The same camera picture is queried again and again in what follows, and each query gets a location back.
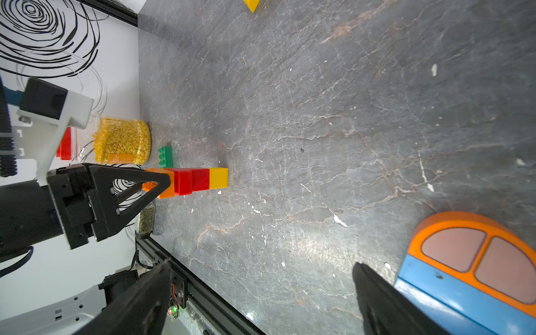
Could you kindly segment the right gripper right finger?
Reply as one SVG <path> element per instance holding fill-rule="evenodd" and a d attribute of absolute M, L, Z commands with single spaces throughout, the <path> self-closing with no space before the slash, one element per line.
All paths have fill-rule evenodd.
<path fill-rule="evenodd" d="M 365 334 L 446 334 L 370 266 L 353 267 L 357 302 Z"/>

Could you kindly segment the small red lego brick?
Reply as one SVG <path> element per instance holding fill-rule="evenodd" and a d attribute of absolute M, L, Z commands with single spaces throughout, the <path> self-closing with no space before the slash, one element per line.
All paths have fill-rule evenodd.
<path fill-rule="evenodd" d="M 210 189 L 210 169 L 195 168 L 192 173 L 192 192 L 206 191 Z"/>

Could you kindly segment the light blue lego brick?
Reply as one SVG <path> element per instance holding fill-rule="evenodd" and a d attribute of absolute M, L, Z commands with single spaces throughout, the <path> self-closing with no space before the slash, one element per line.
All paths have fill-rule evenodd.
<path fill-rule="evenodd" d="M 407 255 L 394 287 L 450 334 L 534 334 L 535 318 Z"/>

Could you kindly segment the yellow square lego brick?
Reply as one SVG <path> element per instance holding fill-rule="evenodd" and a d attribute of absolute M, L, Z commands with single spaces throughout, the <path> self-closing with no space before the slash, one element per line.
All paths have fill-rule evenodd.
<path fill-rule="evenodd" d="M 228 169 L 226 167 L 211 167 L 209 169 L 209 188 L 220 189 L 228 187 Z"/>

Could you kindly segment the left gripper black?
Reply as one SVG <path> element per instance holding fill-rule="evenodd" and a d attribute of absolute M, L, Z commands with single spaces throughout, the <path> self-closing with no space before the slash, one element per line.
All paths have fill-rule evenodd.
<path fill-rule="evenodd" d="M 148 182 L 156 186 L 120 208 Z M 106 240 L 170 186 L 167 174 L 96 164 L 57 169 L 47 177 L 46 186 L 36 180 L 2 186 L 1 255 L 21 255 L 60 235 L 72 249 L 91 237 Z"/>

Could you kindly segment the green lego plate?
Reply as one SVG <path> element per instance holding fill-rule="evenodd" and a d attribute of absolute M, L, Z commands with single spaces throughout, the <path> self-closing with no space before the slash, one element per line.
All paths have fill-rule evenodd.
<path fill-rule="evenodd" d="M 161 168 L 173 168 L 173 148 L 170 145 L 162 146 L 158 150 L 159 166 Z"/>

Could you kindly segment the orange round lego piece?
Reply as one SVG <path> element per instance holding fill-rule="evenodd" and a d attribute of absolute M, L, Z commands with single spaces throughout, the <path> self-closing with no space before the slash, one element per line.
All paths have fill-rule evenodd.
<path fill-rule="evenodd" d="M 535 317 L 535 251 L 494 220 L 434 214 L 416 227 L 406 255 Z"/>

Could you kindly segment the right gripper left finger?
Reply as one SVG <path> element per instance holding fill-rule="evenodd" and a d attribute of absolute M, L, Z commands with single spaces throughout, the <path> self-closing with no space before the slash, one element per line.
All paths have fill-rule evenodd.
<path fill-rule="evenodd" d="M 168 261 L 155 266 L 77 334 L 161 334 L 171 298 Z"/>

